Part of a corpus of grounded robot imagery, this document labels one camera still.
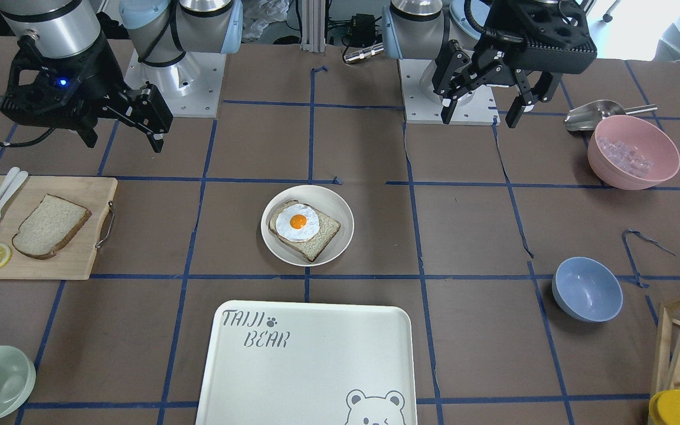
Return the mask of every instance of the bear drawing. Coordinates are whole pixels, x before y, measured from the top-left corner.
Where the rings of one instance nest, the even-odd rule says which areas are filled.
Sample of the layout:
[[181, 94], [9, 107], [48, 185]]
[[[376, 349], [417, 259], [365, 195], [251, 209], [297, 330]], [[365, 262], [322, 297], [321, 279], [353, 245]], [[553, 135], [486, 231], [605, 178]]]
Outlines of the bear drawing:
[[384, 397], [367, 397], [361, 390], [353, 390], [345, 401], [350, 408], [345, 425], [406, 425], [405, 401], [397, 391]]

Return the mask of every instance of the bread slice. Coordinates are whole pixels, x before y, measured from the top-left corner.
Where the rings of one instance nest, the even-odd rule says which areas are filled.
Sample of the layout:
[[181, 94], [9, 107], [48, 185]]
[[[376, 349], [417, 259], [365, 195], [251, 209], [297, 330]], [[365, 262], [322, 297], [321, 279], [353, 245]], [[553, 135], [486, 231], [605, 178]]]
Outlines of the bread slice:
[[73, 239], [89, 220], [91, 211], [66, 199], [46, 194], [12, 237], [12, 246], [22, 255], [49, 259]]
[[283, 212], [283, 210], [285, 210], [287, 207], [295, 204], [301, 204], [301, 202], [292, 200], [280, 205], [272, 214], [272, 218], [269, 220], [269, 230], [272, 231], [272, 233], [275, 234], [281, 240], [281, 242], [283, 242], [283, 244], [293, 248], [297, 252], [300, 252], [302, 256], [310, 261], [310, 263], [313, 263], [319, 254], [324, 251], [324, 248], [327, 247], [327, 244], [329, 244], [330, 240], [332, 240], [338, 231], [340, 231], [340, 221], [335, 220], [329, 215], [326, 215], [324, 212], [321, 212], [309, 205], [314, 211], [316, 211], [316, 215], [319, 216], [319, 233], [314, 235], [306, 242], [291, 242], [277, 233], [276, 223], [277, 216], [280, 215], [280, 213]]

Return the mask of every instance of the pink object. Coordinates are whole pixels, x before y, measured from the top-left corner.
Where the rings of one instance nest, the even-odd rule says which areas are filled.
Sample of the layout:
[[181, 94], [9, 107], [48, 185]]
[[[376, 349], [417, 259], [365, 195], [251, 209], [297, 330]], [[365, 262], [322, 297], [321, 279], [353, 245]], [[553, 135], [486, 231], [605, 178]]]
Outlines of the pink object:
[[[651, 165], [644, 177], [624, 171], [603, 154], [601, 145], [618, 142], [634, 149], [634, 156], [645, 158]], [[658, 185], [672, 178], [680, 167], [678, 149], [668, 135], [644, 119], [629, 115], [609, 116], [597, 124], [587, 157], [597, 177], [608, 185], [628, 191]]]

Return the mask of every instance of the brown tabletop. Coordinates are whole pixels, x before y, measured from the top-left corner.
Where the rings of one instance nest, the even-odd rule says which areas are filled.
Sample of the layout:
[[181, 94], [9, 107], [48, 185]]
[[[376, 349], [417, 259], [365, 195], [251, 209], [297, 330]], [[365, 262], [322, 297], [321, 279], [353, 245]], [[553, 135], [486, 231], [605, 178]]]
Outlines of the brown tabletop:
[[[132, 45], [112, 46], [124, 69]], [[15, 51], [0, 38], [0, 93]], [[405, 126], [395, 61], [348, 67], [340, 53], [243, 45], [218, 119], [175, 119], [162, 153], [111, 121], [93, 149], [62, 130], [0, 149], [0, 175], [119, 180], [90, 280], [0, 282], [0, 345], [38, 368], [30, 399], [0, 423], [193, 424], [211, 318], [229, 299], [401, 307], [423, 425], [644, 423], [656, 307], [680, 295], [680, 173], [656, 190], [602, 185], [588, 138], [563, 119], [597, 99], [658, 104], [643, 117], [680, 150], [680, 64], [597, 60], [495, 133]], [[515, 92], [495, 91], [504, 117]], [[41, 131], [0, 114], [0, 138]], [[340, 257], [303, 269], [275, 258], [257, 227], [273, 196], [311, 183], [345, 198], [356, 229]], [[629, 282], [627, 228], [678, 254], [629, 239], [647, 287]], [[561, 311], [551, 275], [571, 256], [622, 280], [618, 317], [592, 325]]]

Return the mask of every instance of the wooden cutting board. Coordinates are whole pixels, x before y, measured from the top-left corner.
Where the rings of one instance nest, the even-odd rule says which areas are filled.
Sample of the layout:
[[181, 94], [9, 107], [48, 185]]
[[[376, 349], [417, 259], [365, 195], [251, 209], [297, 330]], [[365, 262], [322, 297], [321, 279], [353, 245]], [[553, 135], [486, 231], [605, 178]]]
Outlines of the wooden cutting board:
[[[0, 175], [0, 184], [4, 176]], [[0, 279], [86, 280], [96, 259], [96, 242], [100, 239], [109, 202], [117, 188], [116, 178], [56, 177], [31, 175], [7, 202], [0, 220], [0, 242], [12, 248], [12, 237], [19, 225], [46, 194], [64, 197], [91, 210], [91, 218], [83, 225], [67, 247], [50, 259], [32, 259], [12, 248], [9, 263], [0, 268]]]

